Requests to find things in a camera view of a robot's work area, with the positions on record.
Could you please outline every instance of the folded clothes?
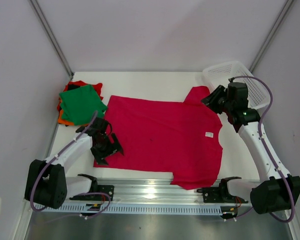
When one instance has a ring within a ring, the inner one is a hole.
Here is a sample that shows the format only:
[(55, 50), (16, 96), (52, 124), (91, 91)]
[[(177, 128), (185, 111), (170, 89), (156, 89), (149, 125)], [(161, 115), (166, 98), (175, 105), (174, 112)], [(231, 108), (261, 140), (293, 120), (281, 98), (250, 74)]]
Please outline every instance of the folded clothes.
[(59, 112), (59, 117), (58, 117), (58, 124), (64, 124), (66, 126), (74, 126), (75, 124), (72, 121), (67, 121), (62, 119), (62, 115), (64, 114), (64, 110), (61, 109)]
[[(88, 84), (85, 83), (84, 81), (81, 81), (81, 80), (80, 81), (70, 81), (67, 85), (65, 85), (65, 87), (63, 89), (63, 92), (78, 89), (78, 88), (86, 86), (86, 85), (88, 85)], [(95, 84), (95, 85), (92, 85), (92, 86), (93, 86), (93, 89), (96, 91), (96, 93), (99, 95), (100, 99), (101, 100), (104, 99), (101, 96), (101, 88), (102, 88), (103, 84), (98, 83), (98, 84)], [(61, 98), (59, 98), (59, 103), (58, 103), (58, 106), (56, 107), (58, 112), (60, 112), (60, 110), (61, 110), (60, 104), (61, 104)]]
[(103, 118), (107, 106), (91, 85), (86, 85), (70, 91), (61, 92), (60, 107), (63, 110), (61, 118), (74, 125), (84, 125), (90, 122), (95, 111), (98, 117)]
[(187, 190), (210, 187), (221, 166), (219, 117), (201, 103), (207, 87), (193, 87), (184, 102), (111, 96), (105, 119), (112, 124), (124, 156), (106, 158), (108, 166), (172, 172), (171, 184)]

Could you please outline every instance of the metal frame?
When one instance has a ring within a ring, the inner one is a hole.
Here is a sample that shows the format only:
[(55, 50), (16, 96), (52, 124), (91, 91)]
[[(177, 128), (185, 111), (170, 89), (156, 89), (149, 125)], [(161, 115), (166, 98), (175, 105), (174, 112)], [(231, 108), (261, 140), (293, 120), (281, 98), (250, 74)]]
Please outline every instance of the metal frame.
[(35, 15), (38, 17), (38, 20), (39, 20), (40, 24), (42, 25), (43, 30), (45, 31), (50, 43), (52, 44), (55, 53), (59, 57), (66, 73), (69, 75), (70, 78), (72, 78), (74, 73), (72, 72), (72, 70), (69, 66), (69, 63), (68, 63), (64, 53), (61, 50), (60, 45), (51, 29), (38, 1), (37, 0), (28, 0), (28, 1), (31, 5)]
[[(185, 190), (177, 185), (170, 185), (170, 180), (151, 179), (106, 179), (98, 180), (102, 185), (114, 185), (113, 202), (108, 214), (168, 214), (168, 215), (220, 215), (220, 207), (233, 206), (233, 203), (204, 203), (202, 193)], [(87, 212), (85, 204), (93, 201), (67, 200), (59, 210), (48, 209), (47, 212), (79, 213)], [(251, 204), (244, 204), (244, 209)], [(23, 213), (13, 240), (23, 240), (33, 211), (30, 203), (23, 201)], [(300, 240), (300, 224), (297, 216), (289, 223), (292, 239)]]
[(287, 0), (285, 2), (282, 10), (280, 11), (280, 13), (279, 13), (277, 19), (275, 20), (270, 32), (266, 36), (264, 42), (262, 43), (258, 53), (256, 54), (251, 66), (249, 68), (249, 71), (251, 73), (254, 72), (254, 70), (256, 69), (258, 64), (260, 63), (262, 57), (265, 55), (266, 51), (268, 50), (269, 46), (273, 42), (275, 36), (278, 33), (278, 30), (282, 26), (284, 20), (286, 19), (287, 15), (289, 14), (289, 12), (292, 9), (295, 2), (296, 2), (296, 0)]

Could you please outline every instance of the white panel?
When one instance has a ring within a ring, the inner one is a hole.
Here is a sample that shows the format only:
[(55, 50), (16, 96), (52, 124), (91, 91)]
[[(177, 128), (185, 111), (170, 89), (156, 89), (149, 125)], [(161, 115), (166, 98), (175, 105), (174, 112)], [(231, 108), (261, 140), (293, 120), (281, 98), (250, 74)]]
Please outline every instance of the white panel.
[[(100, 210), (105, 208), (106, 204), (101, 205)], [(36, 208), (41, 209), (43, 205), (36, 204)], [(96, 213), (91, 209), (92, 206), (86, 206), (85, 203), (64, 203), (58, 209), (47, 207), (43, 212), (50, 213)], [(156, 215), (205, 215), (220, 216), (222, 215), (220, 206), (210, 205), (169, 205), (169, 204), (122, 204), (111, 203), (103, 214), (156, 214)]]
[(73, 71), (250, 66), (285, 0), (39, 0)]
[(67, 75), (26, 0), (0, 0), (0, 240), (21, 213), (29, 164), (42, 158)]
[[(300, 176), (300, 1), (253, 74), (263, 79), (274, 95), (265, 119), (268, 137), (291, 174)], [(300, 197), (296, 206), (300, 218)]]

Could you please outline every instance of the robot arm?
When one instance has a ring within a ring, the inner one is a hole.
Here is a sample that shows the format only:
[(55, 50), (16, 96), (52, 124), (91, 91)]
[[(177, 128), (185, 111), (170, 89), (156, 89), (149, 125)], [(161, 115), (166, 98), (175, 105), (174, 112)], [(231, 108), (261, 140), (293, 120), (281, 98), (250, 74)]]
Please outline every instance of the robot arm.
[(292, 207), (289, 190), (295, 204), (300, 194), (300, 177), (291, 176), (281, 163), (268, 140), (263, 124), (260, 124), (259, 113), (248, 108), (247, 85), (233, 80), (234, 78), (229, 80), (228, 88), (218, 86), (202, 103), (215, 113), (227, 114), (228, 122), (247, 145), (262, 183), (257, 185), (239, 177), (225, 178), (219, 185), (223, 189), (220, 192), (251, 202), (258, 214), (288, 210)]
[(105, 158), (116, 152), (124, 154), (116, 135), (106, 134), (108, 126), (112, 132), (109, 122), (95, 117), (87, 127), (78, 128), (73, 140), (57, 154), (45, 160), (34, 160), (29, 167), (24, 198), (31, 201), (34, 191), (33, 202), (57, 209), (65, 199), (83, 193), (99, 192), (95, 177), (86, 174), (66, 177), (66, 173), (89, 149), (99, 165), (108, 165)]

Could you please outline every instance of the laundry basket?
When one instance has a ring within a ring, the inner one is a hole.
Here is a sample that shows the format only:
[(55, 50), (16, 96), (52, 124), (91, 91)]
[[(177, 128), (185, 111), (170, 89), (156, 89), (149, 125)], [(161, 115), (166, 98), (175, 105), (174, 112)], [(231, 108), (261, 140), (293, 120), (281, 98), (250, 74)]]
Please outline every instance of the laundry basket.
[[(228, 79), (236, 76), (253, 76), (251, 72), (239, 61), (228, 61), (214, 65), (203, 70), (203, 81), (210, 92), (219, 85), (228, 86)], [(258, 81), (251, 78), (237, 78), (236, 82), (245, 83), (248, 87), (249, 106), (261, 109), (270, 103), (270, 95), (267, 89)]]

